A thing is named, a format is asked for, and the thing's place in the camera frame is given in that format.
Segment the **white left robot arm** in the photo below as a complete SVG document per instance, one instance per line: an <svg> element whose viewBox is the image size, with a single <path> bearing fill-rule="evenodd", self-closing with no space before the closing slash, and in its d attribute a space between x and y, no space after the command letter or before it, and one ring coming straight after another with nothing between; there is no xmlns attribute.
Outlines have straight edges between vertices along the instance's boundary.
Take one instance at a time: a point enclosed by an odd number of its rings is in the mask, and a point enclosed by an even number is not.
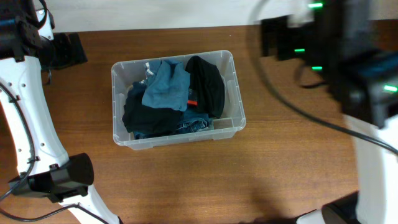
<svg viewBox="0 0 398 224"><path fill-rule="evenodd" d="M81 223L119 223L97 193L85 153L69 156L45 100L42 72L87 61L79 35L54 34L46 5L1 2L1 106L17 155L9 195L47 198Z"/></svg>

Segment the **dark blue jeans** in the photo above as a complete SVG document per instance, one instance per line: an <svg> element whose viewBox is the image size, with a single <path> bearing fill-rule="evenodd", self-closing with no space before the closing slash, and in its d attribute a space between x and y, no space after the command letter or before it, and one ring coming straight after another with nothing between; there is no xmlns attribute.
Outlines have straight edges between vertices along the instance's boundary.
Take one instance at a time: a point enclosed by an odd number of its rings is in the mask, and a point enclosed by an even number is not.
<svg viewBox="0 0 398 224"><path fill-rule="evenodd" d="M149 139L162 136L176 135L176 134L189 134L206 131L207 121L209 115L206 113L196 113L186 111L181 116L175 131L167 131L159 134L144 134L138 131L133 132L134 139Z"/></svg>

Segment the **blue shirt with plaid cuffs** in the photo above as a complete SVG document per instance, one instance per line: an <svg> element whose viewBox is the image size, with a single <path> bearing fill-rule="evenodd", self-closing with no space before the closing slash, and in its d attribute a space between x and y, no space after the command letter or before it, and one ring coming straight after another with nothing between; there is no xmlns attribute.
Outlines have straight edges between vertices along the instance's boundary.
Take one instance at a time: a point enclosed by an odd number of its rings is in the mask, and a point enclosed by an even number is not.
<svg viewBox="0 0 398 224"><path fill-rule="evenodd" d="M146 90L142 104L151 108L170 108L184 112L190 86L190 74L174 59L151 60L144 64Z"/></svg>

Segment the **light blue jeans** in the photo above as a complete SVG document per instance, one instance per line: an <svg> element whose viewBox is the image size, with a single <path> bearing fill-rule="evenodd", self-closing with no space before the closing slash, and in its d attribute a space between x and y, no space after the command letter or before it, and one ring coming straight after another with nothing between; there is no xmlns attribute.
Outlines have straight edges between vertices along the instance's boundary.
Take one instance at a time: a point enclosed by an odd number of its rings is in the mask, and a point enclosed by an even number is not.
<svg viewBox="0 0 398 224"><path fill-rule="evenodd" d="M214 122L213 122L213 118L209 118L207 121L207 125L206 125L206 130L214 130Z"/></svg>

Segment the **black garment with red tag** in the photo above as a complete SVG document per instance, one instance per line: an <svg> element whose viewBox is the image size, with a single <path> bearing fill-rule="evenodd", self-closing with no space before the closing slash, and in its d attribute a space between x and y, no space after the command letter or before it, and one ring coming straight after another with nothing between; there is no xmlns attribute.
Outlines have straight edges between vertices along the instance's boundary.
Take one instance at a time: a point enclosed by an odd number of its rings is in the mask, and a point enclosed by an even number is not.
<svg viewBox="0 0 398 224"><path fill-rule="evenodd" d="M196 55L187 62L185 71L191 75L189 89L196 96L195 110L212 118L221 118L225 89L218 67Z"/></svg>

